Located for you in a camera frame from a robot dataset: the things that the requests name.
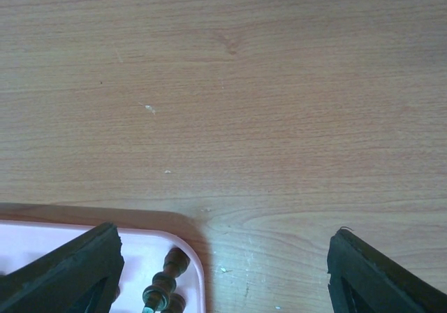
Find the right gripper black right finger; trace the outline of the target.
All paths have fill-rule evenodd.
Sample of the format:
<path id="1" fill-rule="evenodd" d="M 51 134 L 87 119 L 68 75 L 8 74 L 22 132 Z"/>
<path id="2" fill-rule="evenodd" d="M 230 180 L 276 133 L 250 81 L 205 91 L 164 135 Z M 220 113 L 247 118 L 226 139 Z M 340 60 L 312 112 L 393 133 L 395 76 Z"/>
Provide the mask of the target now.
<path id="1" fill-rule="evenodd" d="M 445 312 L 446 294 L 345 228 L 330 239 L 328 291 L 334 312 Z"/>

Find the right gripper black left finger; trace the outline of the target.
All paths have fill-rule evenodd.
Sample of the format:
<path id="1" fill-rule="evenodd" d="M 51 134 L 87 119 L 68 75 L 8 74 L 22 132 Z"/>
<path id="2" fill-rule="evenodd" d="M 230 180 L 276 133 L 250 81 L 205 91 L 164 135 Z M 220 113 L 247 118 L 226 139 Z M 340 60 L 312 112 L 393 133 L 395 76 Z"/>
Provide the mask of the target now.
<path id="1" fill-rule="evenodd" d="M 2 312 L 109 312 L 124 267 L 117 226 L 105 222 L 1 277 Z"/>

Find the dark king piece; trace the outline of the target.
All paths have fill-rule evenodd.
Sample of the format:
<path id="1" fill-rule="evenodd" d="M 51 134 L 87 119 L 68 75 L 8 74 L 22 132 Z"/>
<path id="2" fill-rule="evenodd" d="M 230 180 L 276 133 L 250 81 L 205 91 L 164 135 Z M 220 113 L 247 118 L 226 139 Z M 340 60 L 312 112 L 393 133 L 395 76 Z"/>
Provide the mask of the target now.
<path id="1" fill-rule="evenodd" d="M 177 288 L 177 278 L 186 272 L 189 264 L 190 258 L 179 247 L 173 247 L 166 254 L 163 270 L 153 276 L 152 283 L 142 293 L 142 312 L 164 312 Z"/>

